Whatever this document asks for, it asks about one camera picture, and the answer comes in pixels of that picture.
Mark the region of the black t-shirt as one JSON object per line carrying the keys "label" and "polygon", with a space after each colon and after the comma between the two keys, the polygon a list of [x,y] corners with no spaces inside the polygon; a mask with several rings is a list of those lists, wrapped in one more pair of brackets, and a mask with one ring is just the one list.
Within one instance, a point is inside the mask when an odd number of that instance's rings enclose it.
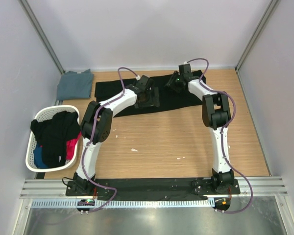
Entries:
{"label": "black t-shirt", "polygon": [[[152,77],[155,87],[158,88],[160,106],[151,106],[155,98],[154,93],[151,92],[147,95],[143,95],[143,103],[150,106],[142,108],[138,107],[138,105],[132,105],[119,112],[115,117],[157,113],[201,105],[202,101],[188,90],[182,90],[180,93],[177,93],[166,86],[173,74],[175,73]],[[101,102],[110,99],[121,91],[122,85],[119,80],[97,82],[95,87],[95,98],[97,102]]]}

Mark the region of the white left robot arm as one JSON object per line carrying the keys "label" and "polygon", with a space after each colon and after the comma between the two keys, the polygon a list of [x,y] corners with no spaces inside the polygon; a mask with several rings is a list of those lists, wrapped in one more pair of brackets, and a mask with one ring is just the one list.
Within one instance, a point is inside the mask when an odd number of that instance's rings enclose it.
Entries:
{"label": "white left robot arm", "polygon": [[108,138],[115,115],[133,106],[159,107],[159,90],[148,76],[137,77],[134,84],[123,86],[122,91],[108,100],[89,103],[81,123],[83,150],[78,169],[68,182],[67,195],[90,195],[94,190],[96,162],[102,143]]}

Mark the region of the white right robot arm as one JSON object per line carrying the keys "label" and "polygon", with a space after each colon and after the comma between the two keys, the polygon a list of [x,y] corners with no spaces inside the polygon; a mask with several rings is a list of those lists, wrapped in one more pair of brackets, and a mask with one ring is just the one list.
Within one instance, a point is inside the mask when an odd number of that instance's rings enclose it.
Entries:
{"label": "white right robot arm", "polygon": [[202,120],[210,131],[214,154],[210,187],[215,193],[225,194],[234,184],[227,142],[228,125],[231,121],[227,93],[207,86],[201,76],[192,72],[189,63],[179,65],[179,71],[173,73],[166,87],[176,93],[188,90],[202,101]]}

